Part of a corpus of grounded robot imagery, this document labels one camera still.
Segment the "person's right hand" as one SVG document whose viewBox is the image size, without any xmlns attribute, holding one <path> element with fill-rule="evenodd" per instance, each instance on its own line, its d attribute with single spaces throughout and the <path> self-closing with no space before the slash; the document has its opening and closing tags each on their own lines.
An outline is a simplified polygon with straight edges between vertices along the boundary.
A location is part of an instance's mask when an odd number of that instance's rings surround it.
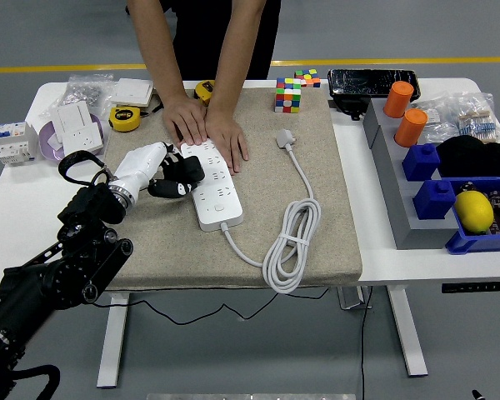
<svg viewBox="0 0 500 400">
<path fill-rule="evenodd" d="M 207 139 L 205 107 L 185 92 L 162 98 L 162 119 L 175 145 L 199 145 Z"/>
</svg>

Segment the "person's left hand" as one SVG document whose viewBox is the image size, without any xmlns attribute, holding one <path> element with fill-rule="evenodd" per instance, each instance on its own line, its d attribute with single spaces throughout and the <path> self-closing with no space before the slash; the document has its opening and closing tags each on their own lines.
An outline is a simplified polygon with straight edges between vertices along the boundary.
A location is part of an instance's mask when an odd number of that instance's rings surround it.
<svg viewBox="0 0 500 400">
<path fill-rule="evenodd" d="M 239 173 L 241 161 L 249 159 L 249 152 L 244 132 L 233 115 L 210 108 L 205 117 L 205 128 L 224 158 L 230 174 Z"/>
</svg>

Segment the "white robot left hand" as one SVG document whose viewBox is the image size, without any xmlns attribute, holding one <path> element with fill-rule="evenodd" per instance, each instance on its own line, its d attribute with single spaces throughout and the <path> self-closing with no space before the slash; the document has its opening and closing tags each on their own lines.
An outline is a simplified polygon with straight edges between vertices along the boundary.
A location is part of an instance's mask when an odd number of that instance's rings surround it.
<svg viewBox="0 0 500 400">
<path fill-rule="evenodd" d="M 196 156 L 185 158 L 172 144 L 155 142 L 128 152 L 109 183 L 124 208 L 132 208 L 143 189 L 157 198 L 182 198 L 205 177 Z"/>
</svg>

